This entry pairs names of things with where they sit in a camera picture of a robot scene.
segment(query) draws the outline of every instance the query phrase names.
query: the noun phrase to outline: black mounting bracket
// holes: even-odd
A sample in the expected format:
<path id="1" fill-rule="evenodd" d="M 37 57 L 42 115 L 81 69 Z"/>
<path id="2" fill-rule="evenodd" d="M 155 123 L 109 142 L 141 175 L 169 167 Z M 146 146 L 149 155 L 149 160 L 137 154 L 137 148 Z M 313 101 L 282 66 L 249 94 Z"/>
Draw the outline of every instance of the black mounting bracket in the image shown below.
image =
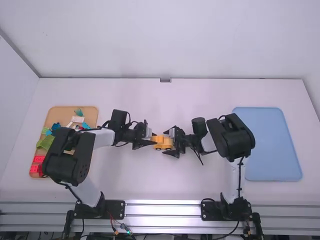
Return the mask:
<path id="1" fill-rule="evenodd" d="M 99 213 L 86 209 L 85 204 L 76 204 L 73 211 L 74 219 L 110 219 L 112 215 L 115 220 L 122 220 L 125 217 L 126 202 L 123 200 L 104 200 L 100 204 L 104 209 Z"/>
<path id="2" fill-rule="evenodd" d="M 228 204 L 221 194 L 221 201 L 202 201 L 203 221 L 249 221 L 252 218 L 251 204 L 243 197 Z"/>

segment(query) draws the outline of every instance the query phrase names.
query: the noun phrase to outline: cork board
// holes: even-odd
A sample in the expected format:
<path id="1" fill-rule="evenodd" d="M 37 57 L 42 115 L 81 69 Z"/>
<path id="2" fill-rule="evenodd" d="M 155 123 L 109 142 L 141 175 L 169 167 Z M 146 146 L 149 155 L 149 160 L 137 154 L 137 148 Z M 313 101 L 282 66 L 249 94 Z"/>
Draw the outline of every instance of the cork board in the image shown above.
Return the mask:
<path id="1" fill-rule="evenodd" d="M 76 116 L 75 110 L 81 109 L 84 116 L 84 122 L 87 123 L 91 128 L 95 128 L 97 124 L 98 119 L 98 109 L 95 106 L 54 106 L 49 109 L 46 119 L 44 122 L 43 127 L 44 128 L 51 128 L 54 123 L 60 123 L 62 127 L 66 127 L 73 116 Z M 73 123 L 70 127 L 73 125 L 80 125 L 81 123 Z M 46 135 L 41 134 L 39 132 L 39 139 L 43 140 Z M 47 154 L 47 150 L 42 147 L 35 147 L 35 156 L 45 156 Z M 34 162 L 35 158 L 30 159 L 31 162 L 31 168 L 37 167 L 38 165 L 41 165 L 41 163 Z M 43 177 L 40 177 L 38 173 L 30 173 L 29 169 L 29 175 L 31 178 L 35 179 L 45 179 Z"/>

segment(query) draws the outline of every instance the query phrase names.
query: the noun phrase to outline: white wall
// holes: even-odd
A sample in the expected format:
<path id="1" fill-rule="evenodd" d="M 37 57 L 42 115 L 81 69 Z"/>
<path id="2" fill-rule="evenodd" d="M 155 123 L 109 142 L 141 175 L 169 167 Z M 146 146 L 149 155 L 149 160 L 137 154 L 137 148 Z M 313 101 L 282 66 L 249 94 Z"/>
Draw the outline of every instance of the white wall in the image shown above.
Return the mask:
<path id="1" fill-rule="evenodd" d="M 43 77 L 303 79 L 320 116 L 318 0 L 0 0 Z"/>
<path id="2" fill-rule="evenodd" d="M 15 145 L 38 80 L 36 74 L 0 36 L 0 178 Z"/>

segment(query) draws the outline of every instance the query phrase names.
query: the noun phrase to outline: blue tray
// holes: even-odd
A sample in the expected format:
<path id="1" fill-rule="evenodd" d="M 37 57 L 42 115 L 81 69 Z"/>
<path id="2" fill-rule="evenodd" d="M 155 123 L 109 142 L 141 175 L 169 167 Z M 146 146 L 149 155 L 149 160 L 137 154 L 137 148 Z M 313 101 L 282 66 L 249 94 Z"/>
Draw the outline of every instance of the blue tray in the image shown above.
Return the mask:
<path id="1" fill-rule="evenodd" d="M 250 181 L 299 181 L 302 171 L 284 113 L 277 107 L 236 107 L 255 137 L 245 169 Z"/>

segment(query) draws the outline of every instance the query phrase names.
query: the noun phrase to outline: yellow toy car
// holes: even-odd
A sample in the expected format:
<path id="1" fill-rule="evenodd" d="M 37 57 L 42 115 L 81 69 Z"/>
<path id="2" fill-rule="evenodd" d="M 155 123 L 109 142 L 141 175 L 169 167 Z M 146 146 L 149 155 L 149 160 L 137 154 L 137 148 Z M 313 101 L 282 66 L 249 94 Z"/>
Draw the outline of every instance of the yellow toy car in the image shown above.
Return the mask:
<path id="1" fill-rule="evenodd" d="M 155 150 L 167 150 L 170 151 L 174 147 L 174 141 L 169 136 L 164 135 L 156 135 L 151 137 L 151 141 L 157 142 L 157 144 L 153 145 Z"/>

